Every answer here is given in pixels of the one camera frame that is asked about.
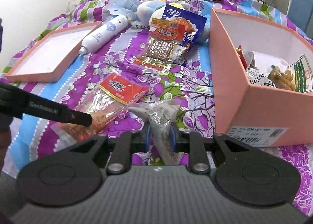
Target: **blue snack package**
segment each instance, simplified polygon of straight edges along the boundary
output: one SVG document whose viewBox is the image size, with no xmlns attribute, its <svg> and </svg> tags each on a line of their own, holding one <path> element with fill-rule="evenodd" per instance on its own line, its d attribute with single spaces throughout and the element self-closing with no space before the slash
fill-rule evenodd
<svg viewBox="0 0 313 224">
<path fill-rule="evenodd" d="M 186 26 L 182 46 L 187 47 L 188 50 L 202 34 L 205 23 L 207 21 L 207 18 L 205 17 L 168 4 L 165 6 L 162 19 L 173 21 L 175 23 Z"/>
</svg>

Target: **floral bedsheet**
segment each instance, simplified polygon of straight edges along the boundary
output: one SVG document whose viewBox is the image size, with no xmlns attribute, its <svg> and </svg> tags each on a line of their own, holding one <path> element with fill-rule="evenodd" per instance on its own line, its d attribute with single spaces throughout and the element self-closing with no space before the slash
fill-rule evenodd
<svg viewBox="0 0 313 224">
<path fill-rule="evenodd" d="M 50 31 L 66 28 L 86 22 L 102 20 L 102 11 L 108 0 L 82 0 L 73 11 L 53 19 L 46 30 L 32 41 L 29 46 L 17 53 L 1 74 L 0 80 L 7 82 L 5 73 L 11 66 Z M 208 18 L 212 7 L 239 11 L 256 17 L 272 20 L 287 26 L 307 41 L 312 40 L 297 28 L 284 14 L 273 7 L 261 5 L 251 0 L 166 0 L 169 2 L 185 1 L 190 4 L 190 11 Z M 130 65 L 133 56 L 142 50 L 146 43 L 148 32 L 128 28 L 108 42 L 97 53 L 79 56 L 68 68 L 62 78 L 56 83 L 21 83 L 19 87 L 31 93 L 40 95 L 75 108 L 104 75 L 115 71 L 139 84 L 149 86 L 149 92 L 140 101 L 154 102 L 163 99 L 180 99 L 181 107 L 177 113 L 176 123 L 181 130 L 194 129 L 205 137 L 212 136 L 215 128 L 214 92 L 207 43 L 196 45 L 186 57 L 186 67 L 173 65 L 165 75 L 153 75 L 149 70 L 142 70 Z M 11 125 L 12 144 L 7 153 L 4 171 L 16 177 L 18 171 L 30 161 L 52 154 L 70 144 L 71 140 L 60 139 L 52 130 L 55 122 L 24 115 L 23 120 L 14 119 Z M 127 110 L 121 113 L 102 133 L 110 137 L 118 137 L 123 131 L 138 129 L 143 126 L 142 120 Z M 301 174 L 301 187 L 294 200 L 294 206 L 304 214 L 310 214 L 312 207 L 312 150 L 311 145 L 297 145 L 279 148 L 267 148 L 270 152 L 292 163 Z M 184 155 L 181 164 L 188 163 Z M 136 165 L 161 165 L 162 159 L 154 146 L 148 153 L 137 153 L 133 156 Z"/>
</svg>

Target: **pink box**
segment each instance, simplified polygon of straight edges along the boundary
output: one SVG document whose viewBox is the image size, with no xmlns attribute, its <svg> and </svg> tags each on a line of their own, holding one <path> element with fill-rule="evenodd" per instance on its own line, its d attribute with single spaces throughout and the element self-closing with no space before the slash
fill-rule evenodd
<svg viewBox="0 0 313 224">
<path fill-rule="evenodd" d="M 258 138 L 253 134 L 271 128 L 279 135 L 264 136 L 269 138 L 267 143 L 251 145 L 312 143 L 313 96 L 250 84 L 235 49 L 239 45 L 244 50 L 284 58 L 289 64 L 305 54 L 313 66 L 313 46 L 295 31 L 262 18 L 213 8 L 209 54 L 216 132 L 234 136 L 234 130 L 243 129 L 247 138 Z"/>
<path fill-rule="evenodd" d="M 52 31 L 38 41 L 7 73 L 10 82 L 57 82 L 79 55 L 85 36 L 102 26 L 92 22 Z"/>
</svg>

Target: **gray ribbed surface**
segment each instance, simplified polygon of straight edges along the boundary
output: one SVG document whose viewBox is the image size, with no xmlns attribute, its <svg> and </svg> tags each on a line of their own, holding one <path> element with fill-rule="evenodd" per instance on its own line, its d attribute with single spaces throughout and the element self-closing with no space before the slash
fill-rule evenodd
<svg viewBox="0 0 313 224">
<path fill-rule="evenodd" d="M 88 200 L 47 209 L 26 205 L 12 217 L 16 224 L 295 224 L 306 217 L 291 205 L 254 209 L 221 196 L 206 176 L 185 166 L 133 166 L 110 176 Z"/>
</svg>

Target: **silver bolt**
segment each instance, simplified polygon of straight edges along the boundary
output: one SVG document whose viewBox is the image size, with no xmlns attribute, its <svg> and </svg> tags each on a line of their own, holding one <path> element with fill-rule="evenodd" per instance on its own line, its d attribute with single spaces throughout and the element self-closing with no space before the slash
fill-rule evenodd
<svg viewBox="0 0 313 224">
<path fill-rule="evenodd" d="M 108 166 L 108 169 L 112 172 L 118 172 L 121 171 L 124 168 L 124 166 L 120 163 L 112 163 Z"/>
<path fill-rule="evenodd" d="M 199 172 L 203 172 L 209 169 L 209 166 L 204 163 L 197 163 L 193 166 L 193 169 Z"/>
</svg>

